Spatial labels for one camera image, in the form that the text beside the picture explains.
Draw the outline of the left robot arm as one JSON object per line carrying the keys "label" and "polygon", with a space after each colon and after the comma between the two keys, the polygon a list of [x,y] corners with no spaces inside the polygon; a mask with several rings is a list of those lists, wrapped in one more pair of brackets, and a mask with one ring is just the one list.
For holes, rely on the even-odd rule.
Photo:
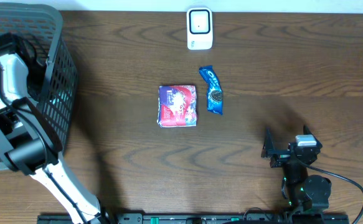
{"label": "left robot arm", "polygon": [[28,40],[0,35],[0,161],[42,184],[73,223],[112,223],[64,161],[60,138],[36,108],[45,70]]}

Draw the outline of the red purple pad package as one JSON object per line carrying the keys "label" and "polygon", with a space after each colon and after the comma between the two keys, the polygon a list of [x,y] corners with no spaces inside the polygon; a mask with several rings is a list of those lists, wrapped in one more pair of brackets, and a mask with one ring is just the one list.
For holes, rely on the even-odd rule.
{"label": "red purple pad package", "polygon": [[197,92],[194,85],[168,85],[158,89],[158,119],[161,128],[197,125]]}

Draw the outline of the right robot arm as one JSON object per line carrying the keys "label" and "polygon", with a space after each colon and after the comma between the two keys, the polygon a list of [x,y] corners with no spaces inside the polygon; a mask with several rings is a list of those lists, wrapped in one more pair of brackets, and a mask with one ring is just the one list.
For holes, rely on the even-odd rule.
{"label": "right robot arm", "polygon": [[283,170],[283,197],[303,212],[322,212],[329,208],[331,181],[321,175],[308,174],[308,166],[316,161],[322,147],[307,126],[286,149],[276,148],[270,130],[265,131],[261,157],[269,158],[271,168]]}

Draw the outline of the blue oreo cookie pack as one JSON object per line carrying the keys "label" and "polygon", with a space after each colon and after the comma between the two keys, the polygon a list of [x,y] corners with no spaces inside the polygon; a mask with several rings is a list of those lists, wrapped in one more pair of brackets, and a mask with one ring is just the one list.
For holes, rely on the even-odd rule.
{"label": "blue oreo cookie pack", "polygon": [[200,67],[199,73],[208,84],[207,110],[211,113],[223,115],[223,91],[219,79],[211,65]]}

